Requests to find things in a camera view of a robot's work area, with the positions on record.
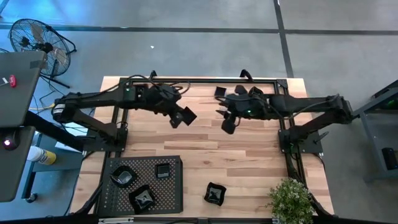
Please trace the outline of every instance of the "leaves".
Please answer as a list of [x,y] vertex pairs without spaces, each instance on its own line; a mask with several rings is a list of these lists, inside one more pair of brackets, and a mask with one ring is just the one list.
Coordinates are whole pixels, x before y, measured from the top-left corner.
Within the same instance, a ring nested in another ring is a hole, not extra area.
[[311,224],[314,209],[308,190],[295,179],[285,179],[268,194],[272,199],[272,214],[283,224]]

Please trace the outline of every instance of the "fan guard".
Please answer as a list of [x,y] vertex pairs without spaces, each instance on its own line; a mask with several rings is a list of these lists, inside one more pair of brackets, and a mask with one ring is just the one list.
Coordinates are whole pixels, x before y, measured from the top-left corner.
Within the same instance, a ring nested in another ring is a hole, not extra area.
[[42,69],[41,74],[54,77],[68,70],[68,45],[49,25],[34,19],[20,19],[12,25],[9,38],[16,52],[42,50],[47,54],[47,66]]

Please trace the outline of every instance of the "white bottle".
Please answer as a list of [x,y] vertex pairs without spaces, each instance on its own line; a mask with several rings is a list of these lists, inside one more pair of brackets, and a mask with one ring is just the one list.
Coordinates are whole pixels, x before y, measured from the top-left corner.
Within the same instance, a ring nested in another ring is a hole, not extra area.
[[38,162],[44,165],[51,165],[55,162],[57,155],[54,152],[41,149],[37,146],[31,146],[27,155],[27,160]]

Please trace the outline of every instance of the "yellow label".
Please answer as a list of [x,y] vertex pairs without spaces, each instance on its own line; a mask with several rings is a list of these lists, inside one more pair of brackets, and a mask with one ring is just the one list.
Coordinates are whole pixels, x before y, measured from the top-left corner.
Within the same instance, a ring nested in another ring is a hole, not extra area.
[[47,150],[44,150],[43,156],[39,159],[39,163],[44,164],[44,165],[51,165],[55,162],[57,159],[57,155],[55,155],[54,152],[50,152]]

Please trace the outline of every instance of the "wheel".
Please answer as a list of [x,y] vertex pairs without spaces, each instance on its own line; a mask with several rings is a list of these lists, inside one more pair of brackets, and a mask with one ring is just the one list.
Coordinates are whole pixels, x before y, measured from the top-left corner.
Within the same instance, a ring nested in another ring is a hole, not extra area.
[[25,199],[27,203],[32,203],[37,199],[37,193],[32,193],[29,198]]

